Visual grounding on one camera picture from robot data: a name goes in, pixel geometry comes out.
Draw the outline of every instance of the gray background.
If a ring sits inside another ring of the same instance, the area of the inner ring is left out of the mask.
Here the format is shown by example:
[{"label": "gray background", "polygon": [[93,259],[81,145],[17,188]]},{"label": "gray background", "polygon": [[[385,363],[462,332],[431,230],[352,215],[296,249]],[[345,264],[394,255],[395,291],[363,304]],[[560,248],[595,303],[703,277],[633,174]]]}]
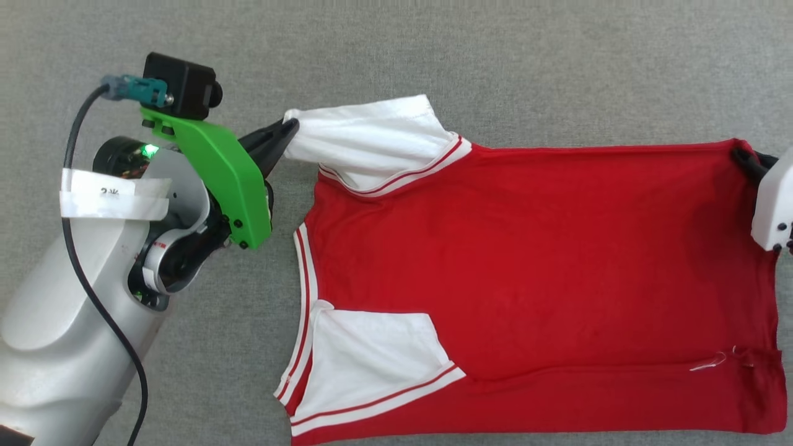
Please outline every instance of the gray background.
[{"label": "gray background", "polygon": [[[79,104],[103,74],[140,73],[150,51],[214,67],[225,98],[210,119],[237,133],[292,107],[426,93],[448,129],[492,147],[739,136],[780,154],[793,144],[793,6],[785,0],[542,6],[8,1],[0,2],[0,285],[6,290],[0,308],[59,231],[63,145]],[[152,140],[139,123],[132,103],[98,103],[77,165],[88,168],[98,145],[114,135]],[[151,402],[139,444],[289,443],[287,416],[271,392],[297,332],[291,232],[312,203],[315,180],[315,167],[282,162],[272,176],[273,237],[255,252],[219,253],[178,299],[145,361]],[[789,355],[789,255],[780,261],[777,282],[780,347]],[[139,398],[134,382],[98,444],[126,443]],[[409,436],[346,444],[789,445],[793,433]]]}]

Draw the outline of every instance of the black cable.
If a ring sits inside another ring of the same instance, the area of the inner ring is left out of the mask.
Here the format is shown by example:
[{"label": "black cable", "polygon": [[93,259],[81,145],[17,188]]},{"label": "black cable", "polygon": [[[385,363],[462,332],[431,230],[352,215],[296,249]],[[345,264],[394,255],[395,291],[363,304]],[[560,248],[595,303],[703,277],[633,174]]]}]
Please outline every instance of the black cable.
[{"label": "black cable", "polygon": [[[80,133],[80,126],[88,114],[88,109],[100,96],[108,91],[109,88],[110,87],[105,84],[91,92],[91,94],[88,95],[88,98],[86,98],[86,101],[80,107],[80,110],[78,110],[77,116],[75,116],[75,122],[71,125],[69,140],[66,143],[66,155],[63,158],[63,168],[71,169],[71,163],[75,156],[77,135]],[[113,320],[113,317],[110,316],[110,313],[108,313],[105,306],[99,301],[96,291],[94,291],[94,288],[92,288],[90,282],[88,282],[86,273],[82,270],[80,260],[77,258],[75,239],[71,233],[71,221],[68,218],[63,218],[61,220],[63,223],[63,240],[66,242],[66,252],[69,254],[71,266],[75,269],[77,280],[80,281],[80,285],[82,285],[82,288],[85,290],[86,294],[88,294],[88,298],[94,304],[97,311],[102,316],[102,319],[107,322],[107,325],[109,325],[110,329],[113,330],[113,333],[116,333],[118,340],[124,345],[124,349],[132,359],[132,363],[135,364],[135,369],[138,372],[138,378],[140,378],[140,412],[138,413],[138,420],[135,422],[135,427],[132,429],[132,434],[129,436],[129,441],[127,441],[127,446],[132,446],[135,444],[135,439],[138,437],[140,426],[142,426],[144,423],[144,418],[146,417],[146,408],[148,406],[148,384],[146,383],[146,372],[144,371],[144,365],[140,362],[140,357],[138,357],[138,353],[135,351],[135,348],[132,346],[132,344],[130,344],[129,339],[124,336],[124,332],[121,331],[121,328],[119,328],[118,324]]]}]

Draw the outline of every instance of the green led light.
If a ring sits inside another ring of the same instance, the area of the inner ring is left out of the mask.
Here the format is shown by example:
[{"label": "green led light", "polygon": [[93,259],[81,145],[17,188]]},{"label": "green led light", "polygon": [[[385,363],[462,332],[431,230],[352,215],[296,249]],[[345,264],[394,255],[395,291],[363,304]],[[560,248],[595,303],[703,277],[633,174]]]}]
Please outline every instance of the green led light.
[{"label": "green led light", "polygon": [[154,154],[157,153],[158,150],[159,147],[153,144],[146,144],[143,146],[143,148],[140,149],[141,153],[143,153],[143,155],[148,159],[151,159],[154,156]]}]

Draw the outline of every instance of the green plastic part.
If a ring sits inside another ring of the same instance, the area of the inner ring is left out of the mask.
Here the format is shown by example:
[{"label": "green plastic part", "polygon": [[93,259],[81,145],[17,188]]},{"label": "green plastic part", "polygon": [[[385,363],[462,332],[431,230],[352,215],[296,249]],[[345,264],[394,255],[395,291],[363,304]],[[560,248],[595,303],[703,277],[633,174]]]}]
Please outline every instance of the green plastic part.
[{"label": "green plastic part", "polygon": [[[156,136],[173,141],[204,180],[231,222],[232,241],[257,248],[270,236],[270,209],[262,172],[231,130],[204,121],[168,116],[141,108]],[[173,135],[163,133],[173,129]]]}]

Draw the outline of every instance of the garment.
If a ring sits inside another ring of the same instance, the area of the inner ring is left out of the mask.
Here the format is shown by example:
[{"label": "garment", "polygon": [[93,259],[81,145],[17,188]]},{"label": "garment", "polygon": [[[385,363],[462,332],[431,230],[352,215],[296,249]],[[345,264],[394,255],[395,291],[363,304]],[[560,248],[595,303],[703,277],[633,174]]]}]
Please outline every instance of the garment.
[{"label": "garment", "polygon": [[320,164],[275,396],[293,444],[413,433],[784,429],[777,254],[742,140],[500,148],[424,96],[301,112]]}]

